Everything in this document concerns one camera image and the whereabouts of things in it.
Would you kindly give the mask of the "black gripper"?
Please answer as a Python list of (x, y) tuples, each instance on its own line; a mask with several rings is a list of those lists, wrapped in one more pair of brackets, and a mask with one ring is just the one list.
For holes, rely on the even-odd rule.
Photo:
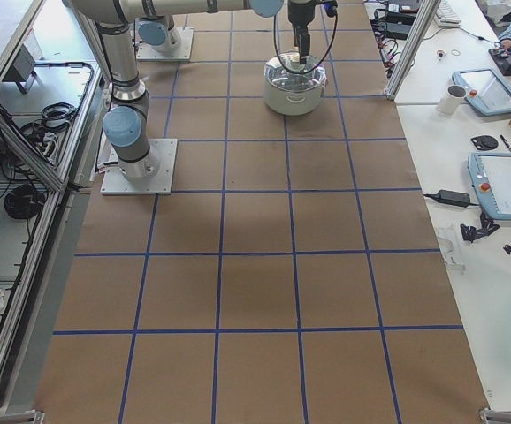
[[(293, 27), (307, 27), (315, 18), (315, 9), (322, 2), (317, 0), (288, 0), (287, 17)], [(310, 51), (310, 35), (298, 34), (299, 63), (304, 67)]]

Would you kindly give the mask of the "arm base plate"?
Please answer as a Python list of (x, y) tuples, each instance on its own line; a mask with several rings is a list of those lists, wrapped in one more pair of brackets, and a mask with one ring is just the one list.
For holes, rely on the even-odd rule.
[(174, 27), (168, 30), (156, 23), (138, 27), (137, 60), (142, 62), (188, 62), (191, 58), (194, 29)]
[(177, 139), (149, 139), (149, 154), (136, 163), (120, 161), (111, 148), (100, 189), (104, 195), (146, 195), (172, 192)]

